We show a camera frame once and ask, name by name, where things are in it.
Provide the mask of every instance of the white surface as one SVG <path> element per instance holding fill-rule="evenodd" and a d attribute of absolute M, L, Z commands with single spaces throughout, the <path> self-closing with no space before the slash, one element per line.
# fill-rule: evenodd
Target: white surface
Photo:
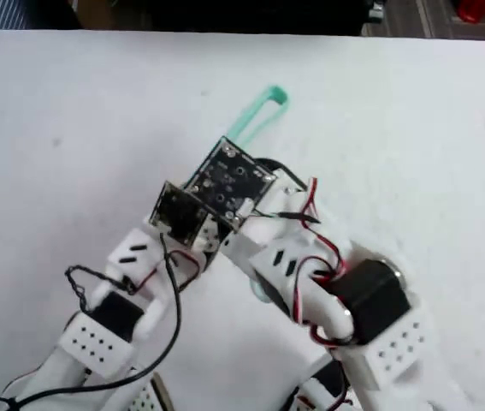
<path fill-rule="evenodd" d="M 58 345 L 103 378 L 112 378 L 125 370 L 135 350 L 131 343 L 84 313 L 74 318 Z"/>
<path fill-rule="evenodd" d="M 250 152 L 320 177 L 334 214 L 418 268 L 485 409 L 485 42 L 0 32 L 0 390 L 76 309 L 63 270 L 103 267 L 271 83 L 292 104 Z M 321 353 L 225 259 L 183 303 L 160 367 L 179 411 L 273 410 Z"/>

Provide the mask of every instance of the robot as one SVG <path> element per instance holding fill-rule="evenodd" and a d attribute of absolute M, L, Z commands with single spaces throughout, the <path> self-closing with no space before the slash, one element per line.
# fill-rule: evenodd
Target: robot
<path fill-rule="evenodd" d="M 316 178 L 305 183 L 221 137 L 186 183 L 165 182 L 103 272 L 66 270 L 80 311 L 25 389 L 0 400 L 3 409 L 172 410 L 152 372 L 179 333 L 180 292 L 223 253 L 249 277 L 257 298 L 307 327 L 327 350 L 283 410 L 471 410 L 440 357 L 411 268 L 350 237 L 316 199 L 318 191 Z M 89 295 L 75 280 L 83 273 L 101 280 Z M 135 295 L 145 310 L 131 301 Z M 136 364 L 172 306 L 178 322 L 170 344 L 153 364 Z M 91 375 L 101 384 L 89 384 Z"/>

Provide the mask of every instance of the black object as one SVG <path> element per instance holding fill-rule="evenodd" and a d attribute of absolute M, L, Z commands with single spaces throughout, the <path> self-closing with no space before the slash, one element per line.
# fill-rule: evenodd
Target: black object
<path fill-rule="evenodd" d="M 189 247 L 198 235 L 208 212 L 191 195 L 165 182 L 149 223 L 170 227 L 168 236 Z"/>
<path fill-rule="evenodd" d="M 290 309 L 287 307 L 286 302 L 284 302 L 284 299 L 282 298 L 278 290 L 271 283 L 269 283 L 265 279 L 265 277 L 259 274 L 258 271 L 255 271 L 255 273 L 256 278 L 259 281 L 259 285 L 261 285 L 261 288 L 263 289 L 265 294 L 270 298 L 271 301 L 275 303 L 277 307 L 281 309 L 283 313 L 285 313 L 288 317 L 291 317 Z"/>
<path fill-rule="evenodd" d="M 106 329 L 130 343 L 133 328 L 143 315 L 143 310 L 122 295 L 112 291 L 88 315 Z"/>
<path fill-rule="evenodd" d="M 235 213 L 246 199 L 257 204 L 275 178 L 226 137 L 221 137 L 191 177 L 186 191 L 215 217 L 238 229 L 244 221 L 240 217 L 235 219 Z"/>
<path fill-rule="evenodd" d="M 337 397 L 344 388 L 348 389 L 350 386 L 341 363 L 333 359 L 312 377 L 316 378 L 333 398 Z"/>
<path fill-rule="evenodd" d="M 394 271 L 381 261 L 363 261 L 326 290 L 352 313 L 359 344 L 369 343 L 410 309 Z"/>
<path fill-rule="evenodd" d="M 372 0 L 149 1 L 155 30 L 348 36 L 360 35 L 372 6 Z"/>
<path fill-rule="evenodd" d="M 67 0 L 0 0 L 0 29 L 77 29 Z"/>

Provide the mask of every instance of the electronic component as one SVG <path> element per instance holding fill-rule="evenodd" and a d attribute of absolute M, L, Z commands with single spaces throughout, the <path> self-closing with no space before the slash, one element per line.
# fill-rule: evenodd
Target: electronic component
<path fill-rule="evenodd" d="M 352 313 L 359 344 L 369 343 L 410 309 L 396 272 L 377 260 L 364 260 L 326 290 Z"/>
<path fill-rule="evenodd" d="M 275 175 L 225 137 L 198 167 L 186 191 L 212 214 L 238 229 Z"/>
<path fill-rule="evenodd" d="M 191 195 L 165 182 L 149 224 L 171 238 L 190 247 L 208 212 Z"/>

